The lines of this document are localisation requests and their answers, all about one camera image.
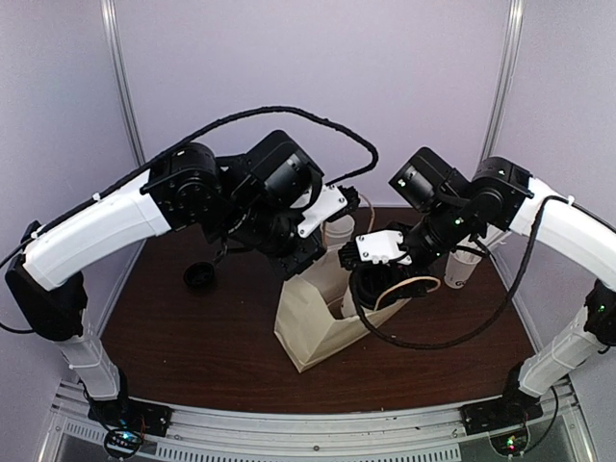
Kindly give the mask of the white paper cup stack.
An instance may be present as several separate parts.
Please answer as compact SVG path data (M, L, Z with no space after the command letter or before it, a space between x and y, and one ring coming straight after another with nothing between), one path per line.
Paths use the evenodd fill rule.
M345 244L348 242L355 228L355 220L352 216L346 215L332 222L326 221L321 226L321 236L326 247Z

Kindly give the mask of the white paper bag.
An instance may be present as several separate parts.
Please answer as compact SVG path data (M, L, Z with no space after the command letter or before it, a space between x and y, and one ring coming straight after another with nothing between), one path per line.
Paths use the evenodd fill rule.
M283 284L273 333L295 369L306 372L369 334L360 318L342 319L340 305L349 272L326 247L309 269Z

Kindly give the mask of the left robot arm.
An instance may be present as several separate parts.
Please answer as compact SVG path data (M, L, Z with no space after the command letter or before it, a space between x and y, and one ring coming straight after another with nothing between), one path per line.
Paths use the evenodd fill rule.
M234 156L189 142L71 216L33 222L5 280L31 331L56 344L84 384L93 415L128 427L139 408L125 374L91 330L84 269L129 244L198 225L208 242L258 251L289 278L320 259L320 226L346 203L281 130Z

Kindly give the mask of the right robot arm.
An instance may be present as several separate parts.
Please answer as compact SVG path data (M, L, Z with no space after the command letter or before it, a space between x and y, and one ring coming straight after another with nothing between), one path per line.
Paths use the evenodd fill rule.
M615 345L615 228L564 197L528 170L501 158L480 163L467 180L428 147L420 148L390 181L421 221L407 230L360 235L339 252L343 268L394 264L425 268L464 239L497 228L528 239L519 269L535 243L545 244L596 278L577 316L549 346L513 368L493 414L511 425L564 375L600 349Z

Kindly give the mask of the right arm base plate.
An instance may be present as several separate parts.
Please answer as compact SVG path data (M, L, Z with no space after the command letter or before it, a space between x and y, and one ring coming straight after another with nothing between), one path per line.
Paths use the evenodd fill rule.
M509 459L522 456L529 448L528 424L544 415L537 402L525 405L504 398L466 404L460 413L467 435L486 433L496 454Z

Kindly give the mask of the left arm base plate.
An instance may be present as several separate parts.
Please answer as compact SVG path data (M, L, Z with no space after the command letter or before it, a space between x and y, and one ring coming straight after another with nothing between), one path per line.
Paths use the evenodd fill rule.
M172 416L168 406L131 398L124 402L90 400L89 406L88 417L105 431L103 449L118 460L135 456L147 436L165 437Z

